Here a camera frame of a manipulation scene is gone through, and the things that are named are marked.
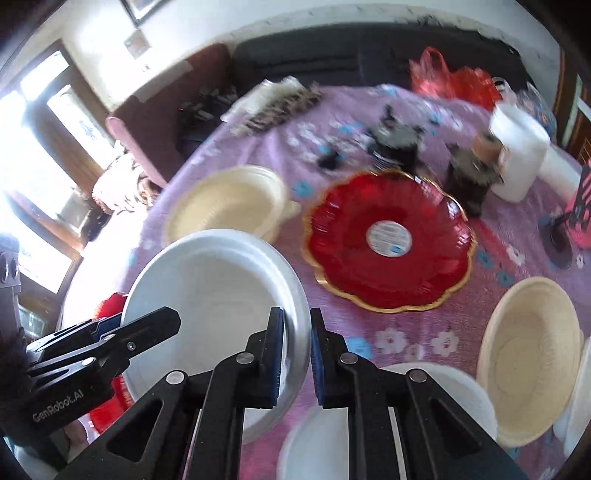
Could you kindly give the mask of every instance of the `red plate with gold rim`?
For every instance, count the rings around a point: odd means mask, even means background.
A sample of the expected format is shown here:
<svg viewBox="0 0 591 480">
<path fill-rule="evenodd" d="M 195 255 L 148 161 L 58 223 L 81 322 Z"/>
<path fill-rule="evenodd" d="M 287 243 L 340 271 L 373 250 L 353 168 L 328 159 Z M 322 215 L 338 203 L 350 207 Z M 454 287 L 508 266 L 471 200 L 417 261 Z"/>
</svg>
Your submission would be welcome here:
<svg viewBox="0 0 591 480">
<path fill-rule="evenodd" d="M 303 254 L 318 282 L 383 313 L 441 305 L 467 282 L 476 248 L 457 201 L 398 170 L 332 186 L 304 228 Z"/>
</svg>

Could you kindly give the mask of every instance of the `purple tablecloth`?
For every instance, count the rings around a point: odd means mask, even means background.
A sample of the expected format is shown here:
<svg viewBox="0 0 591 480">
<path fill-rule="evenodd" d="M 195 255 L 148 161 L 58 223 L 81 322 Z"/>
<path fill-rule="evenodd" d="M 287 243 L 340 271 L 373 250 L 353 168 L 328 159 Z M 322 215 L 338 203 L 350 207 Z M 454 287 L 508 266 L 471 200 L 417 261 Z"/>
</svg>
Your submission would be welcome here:
<svg viewBox="0 0 591 480">
<path fill-rule="evenodd" d="M 489 114 L 454 100 L 425 100 L 392 86 L 327 87 L 321 104 L 286 124 L 255 137 L 234 137 L 230 125 L 220 127 L 183 166 L 148 215 L 122 285 L 129 291 L 148 262 L 162 250 L 163 224 L 180 196 L 207 175 L 223 168 L 253 164 L 269 167 L 293 189 L 305 212 L 333 180 L 371 165 L 353 139 L 375 124 L 390 103 L 400 120 L 426 130 L 420 158 L 442 178 L 449 153 L 446 142 L 470 146 L 477 131 L 488 126 Z M 345 159 L 340 169 L 324 173 L 315 160 L 326 144 Z M 558 196 L 536 180 L 518 205 L 489 194 L 481 220 L 472 222 L 478 249 L 468 283 L 442 306 L 428 312 L 380 314 L 355 306 L 318 285 L 300 254 L 301 218 L 289 220 L 274 246 L 290 262 L 306 291 L 310 307 L 321 307 L 327 328 L 340 332 L 351 351 L 382 367 L 425 360 L 476 374 L 482 336 L 491 313 L 507 289 L 523 278 L 543 275 L 569 294 L 586 336 L 591 333 L 591 269 L 588 254 L 575 251 L 576 261 L 560 271 L 548 260 L 537 233 L 537 221 L 563 206 Z M 277 457 L 287 433 L 316 403 L 310 375 L 295 404 L 268 434 L 243 448 L 241 478 L 275 478 Z M 542 438 L 511 455 L 531 479 L 548 480 L 564 462 L 562 445 L 549 430 Z"/>
</svg>

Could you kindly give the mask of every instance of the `white paper plate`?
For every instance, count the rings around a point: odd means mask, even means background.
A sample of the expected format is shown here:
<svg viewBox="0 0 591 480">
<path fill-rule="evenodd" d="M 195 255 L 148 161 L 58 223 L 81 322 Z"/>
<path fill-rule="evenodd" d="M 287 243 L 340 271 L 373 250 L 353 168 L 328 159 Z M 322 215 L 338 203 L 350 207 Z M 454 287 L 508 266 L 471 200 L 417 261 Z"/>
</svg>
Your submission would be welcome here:
<svg viewBox="0 0 591 480">
<path fill-rule="evenodd" d="M 160 307 L 178 311 L 178 334 L 131 360 L 124 372 L 137 400 L 171 370 L 213 369 L 241 352 L 267 327 L 271 307 L 285 312 L 280 395 L 272 410 L 247 410 L 243 441 L 251 442 L 285 414 L 310 362 L 310 311 L 300 280 L 271 245 L 244 232 L 207 230 L 160 252 L 139 275 L 122 325 Z"/>
<path fill-rule="evenodd" d="M 496 438 L 495 409 L 486 392 L 468 374 L 444 365 L 416 362 L 396 364 L 385 370 L 405 374 L 422 368 L 480 425 Z M 400 436 L 392 424 L 394 440 Z M 401 470 L 401 479 L 405 479 Z M 347 480 L 349 478 L 349 430 L 346 408 L 310 409 L 303 422 L 287 436 L 279 455 L 277 480 Z"/>
</svg>

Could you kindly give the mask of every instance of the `gold rim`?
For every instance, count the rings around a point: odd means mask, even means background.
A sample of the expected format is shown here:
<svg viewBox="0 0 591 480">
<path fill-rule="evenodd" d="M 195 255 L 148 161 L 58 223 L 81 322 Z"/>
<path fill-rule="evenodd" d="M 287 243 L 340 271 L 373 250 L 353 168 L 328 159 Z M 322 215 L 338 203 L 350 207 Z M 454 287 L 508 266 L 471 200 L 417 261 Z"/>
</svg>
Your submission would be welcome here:
<svg viewBox="0 0 591 480">
<path fill-rule="evenodd" d="M 316 202 L 314 204 L 314 206 L 312 206 L 308 212 L 306 213 L 306 215 L 304 215 L 303 218 L 303 223 L 304 223 L 304 243 L 301 247 L 301 254 L 302 257 L 304 258 L 304 260 L 306 262 L 308 262 L 313 270 L 314 270 L 314 276 L 316 278 L 316 281 L 322 285 L 324 288 L 326 288 L 326 290 L 328 290 L 329 292 L 342 297 L 344 299 L 350 300 L 353 303 L 355 303 L 357 306 L 365 309 L 365 310 L 370 310 L 371 312 L 378 312 L 378 313 L 400 313 L 400 312 L 424 312 L 426 310 L 431 310 L 434 309 L 436 307 L 439 307 L 439 305 L 441 305 L 443 302 L 445 302 L 452 293 L 454 293 L 455 291 L 458 291 L 460 288 L 462 288 L 468 281 L 468 278 L 470 278 L 470 273 L 472 272 L 472 257 L 474 256 L 474 252 L 476 251 L 476 235 L 474 234 L 474 230 L 472 230 L 472 228 L 468 225 L 468 228 L 470 229 L 470 248 L 468 249 L 468 268 L 466 269 L 466 274 L 463 276 L 463 278 L 456 283 L 455 285 L 447 288 L 443 294 L 441 295 L 441 297 L 439 297 L 436 301 L 429 303 L 427 305 L 403 305 L 401 307 L 397 307 L 395 309 L 383 309 L 383 308 L 379 308 L 379 307 L 375 307 L 373 305 L 370 305 L 369 303 L 366 303 L 365 301 L 363 301 L 362 299 L 360 299 L 357 295 L 354 295 L 352 293 L 347 293 L 341 289 L 339 289 L 338 287 L 335 287 L 327 278 L 324 272 L 324 267 L 322 267 L 322 265 L 320 265 L 316 259 L 312 256 L 312 254 L 310 253 L 310 250 L 308 249 L 308 244 L 310 242 L 310 237 L 312 236 L 312 226 L 311 226 L 311 215 L 313 212 L 316 211 L 316 209 L 322 205 L 325 201 L 326 201 L 326 197 L 328 197 L 328 194 L 330 193 L 330 191 L 337 186 L 340 185 L 345 185 L 349 182 L 351 182 L 352 180 L 354 180 L 357 177 L 363 176 L 363 175 L 375 175 L 375 176 L 385 176 L 385 175 L 389 175 L 389 174 L 399 174 L 402 175 L 404 177 L 407 177 L 411 180 L 414 180 L 415 177 L 413 177 L 412 175 L 409 175 L 408 173 L 398 169 L 398 168 L 392 168 L 390 170 L 385 170 L 385 171 L 380 171 L 380 172 L 374 172 L 374 171 L 363 171 L 363 172 L 359 172 L 356 173 L 354 175 L 351 175 L 350 177 L 347 177 L 346 179 L 343 179 L 341 181 L 337 181 L 335 183 L 333 183 L 330 187 L 328 187 L 324 193 L 320 196 L 320 200 L 318 202 Z M 462 208 L 462 206 L 459 204 L 459 202 L 452 197 L 451 195 L 445 193 L 441 187 L 439 185 L 437 185 L 437 183 L 435 183 L 434 181 L 430 180 L 430 179 L 425 179 L 421 177 L 421 181 L 426 181 L 428 183 L 430 183 L 431 185 L 433 185 L 438 191 L 439 193 L 441 193 L 444 197 L 447 197 L 448 199 L 450 199 L 452 202 L 454 202 L 458 208 L 460 209 L 460 213 L 462 214 L 462 218 L 466 221 L 466 223 L 468 222 L 468 217 L 466 216 L 466 212 L 464 211 L 464 208 Z"/>
</svg>

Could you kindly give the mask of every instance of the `screw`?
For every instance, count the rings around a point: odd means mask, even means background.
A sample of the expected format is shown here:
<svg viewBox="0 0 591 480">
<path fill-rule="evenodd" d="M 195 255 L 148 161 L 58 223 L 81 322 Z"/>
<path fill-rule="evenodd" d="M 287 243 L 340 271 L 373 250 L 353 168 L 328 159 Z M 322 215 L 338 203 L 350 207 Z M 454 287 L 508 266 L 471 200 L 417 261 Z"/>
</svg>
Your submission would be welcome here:
<svg viewBox="0 0 591 480">
<path fill-rule="evenodd" d="M 345 365 L 354 365 L 359 360 L 359 357 L 351 352 L 345 352 L 340 356 L 340 361 Z"/>
<path fill-rule="evenodd" d="M 427 379 L 427 374 L 425 370 L 421 370 L 420 368 L 413 368 L 410 373 L 408 374 L 410 379 L 416 383 L 423 383 Z"/>
<path fill-rule="evenodd" d="M 242 352 L 236 356 L 236 362 L 238 362 L 241 365 L 251 364 L 254 359 L 255 356 L 249 352 Z"/>
<path fill-rule="evenodd" d="M 178 385 L 179 383 L 183 382 L 183 380 L 184 373 L 179 372 L 178 370 L 170 372 L 168 375 L 166 375 L 166 381 L 171 385 Z"/>
</svg>

